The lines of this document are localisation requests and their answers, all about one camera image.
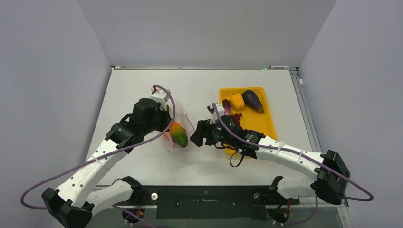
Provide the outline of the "green orange mango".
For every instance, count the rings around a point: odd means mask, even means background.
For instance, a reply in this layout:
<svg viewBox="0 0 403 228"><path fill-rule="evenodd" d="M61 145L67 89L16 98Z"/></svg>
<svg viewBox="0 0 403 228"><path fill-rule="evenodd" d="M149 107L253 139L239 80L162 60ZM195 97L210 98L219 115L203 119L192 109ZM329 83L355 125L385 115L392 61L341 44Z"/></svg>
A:
<svg viewBox="0 0 403 228"><path fill-rule="evenodd" d="M187 147L189 143L187 132L178 122L172 123L169 134L171 139L180 147Z"/></svg>

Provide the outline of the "clear zip top bag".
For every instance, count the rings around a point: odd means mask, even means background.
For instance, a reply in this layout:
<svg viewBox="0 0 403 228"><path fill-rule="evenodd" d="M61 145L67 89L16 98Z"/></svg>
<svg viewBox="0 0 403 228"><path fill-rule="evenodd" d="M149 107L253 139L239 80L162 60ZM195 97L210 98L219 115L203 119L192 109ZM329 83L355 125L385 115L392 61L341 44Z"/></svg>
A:
<svg viewBox="0 0 403 228"><path fill-rule="evenodd" d="M162 143L167 152L175 150L187 150L190 144L190 136L195 132L195 127L190 121L188 112L185 110L182 102L174 99L175 112L169 106L170 117L175 114L174 121L169 129L162 136Z"/></svg>

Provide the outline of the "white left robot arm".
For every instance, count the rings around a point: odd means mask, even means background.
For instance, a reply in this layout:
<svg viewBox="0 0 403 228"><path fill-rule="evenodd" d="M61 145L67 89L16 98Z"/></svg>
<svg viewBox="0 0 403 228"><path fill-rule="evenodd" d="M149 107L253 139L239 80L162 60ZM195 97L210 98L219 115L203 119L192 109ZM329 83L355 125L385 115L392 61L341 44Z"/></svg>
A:
<svg viewBox="0 0 403 228"><path fill-rule="evenodd" d="M84 228L96 213L114 204L123 201L138 203L142 197L142 185L130 176L101 190L93 191L93 188L131 152L132 145L142 143L153 131L163 132L170 121L166 100L140 99L132 113L111 127L87 160L87 165L57 188L47 188L42 193L48 212L66 228Z"/></svg>

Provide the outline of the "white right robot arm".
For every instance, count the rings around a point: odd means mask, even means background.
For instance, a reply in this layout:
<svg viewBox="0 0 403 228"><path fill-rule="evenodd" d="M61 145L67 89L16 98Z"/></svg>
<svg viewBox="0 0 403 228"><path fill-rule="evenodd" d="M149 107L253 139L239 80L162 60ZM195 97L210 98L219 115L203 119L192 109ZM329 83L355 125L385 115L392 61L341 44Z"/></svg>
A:
<svg viewBox="0 0 403 228"><path fill-rule="evenodd" d="M332 150L327 153L298 149L253 130L236 125L229 116L212 123L200 120L190 140L198 147L221 143L242 157L268 160L294 169L303 178L279 177L269 189L269 199L281 203L300 196L317 196L321 200L340 205L345 196L350 171L341 156Z"/></svg>

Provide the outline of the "yellow plastic tray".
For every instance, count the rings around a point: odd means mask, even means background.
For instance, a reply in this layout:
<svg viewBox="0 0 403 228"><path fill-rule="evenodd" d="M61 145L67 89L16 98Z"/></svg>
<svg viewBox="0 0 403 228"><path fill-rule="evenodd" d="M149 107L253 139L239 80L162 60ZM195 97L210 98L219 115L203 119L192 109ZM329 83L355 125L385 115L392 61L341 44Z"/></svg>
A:
<svg viewBox="0 0 403 228"><path fill-rule="evenodd" d="M244 88L221 88L219 90L219 101L222 104L224 99L229 100L232 94L244 93L247 90L253 91L263 105L264 112L259 113L252 108L246 106L242 110L230 109L230 115L235 116L236 113L242 114L239 119L240 126L243 129L254 130L265 135L268 135L272 139L276 140L276 132L272 121L266 93L262 87L244 87Z"/></svg>

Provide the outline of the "dark purple eggplant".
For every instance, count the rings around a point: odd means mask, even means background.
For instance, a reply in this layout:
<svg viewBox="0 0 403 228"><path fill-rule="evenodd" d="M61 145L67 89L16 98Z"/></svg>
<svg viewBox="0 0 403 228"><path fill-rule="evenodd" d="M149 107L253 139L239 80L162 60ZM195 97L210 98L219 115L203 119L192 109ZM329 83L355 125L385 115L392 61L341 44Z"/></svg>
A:
<svg viewBox="0 0 403 228"><path fill-rule="evenodd" d="M253 109L258 113L264 113L264 107L257 94L251 90L246 90L241 94L244 103L249 108Z"/></svg>

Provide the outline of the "yellow bell pepper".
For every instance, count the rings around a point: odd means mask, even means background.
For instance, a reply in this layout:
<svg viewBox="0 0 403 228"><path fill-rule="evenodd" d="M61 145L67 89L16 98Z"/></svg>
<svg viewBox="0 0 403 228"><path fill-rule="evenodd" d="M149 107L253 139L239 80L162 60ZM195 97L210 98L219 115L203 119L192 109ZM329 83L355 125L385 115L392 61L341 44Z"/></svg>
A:
<svg viewBox="0 0 403 228"><path fill-rule="evenodd" d="M232 94L229 98L229 102L231 106L238 111L245 107L244 99L240 93Z"/></svg>

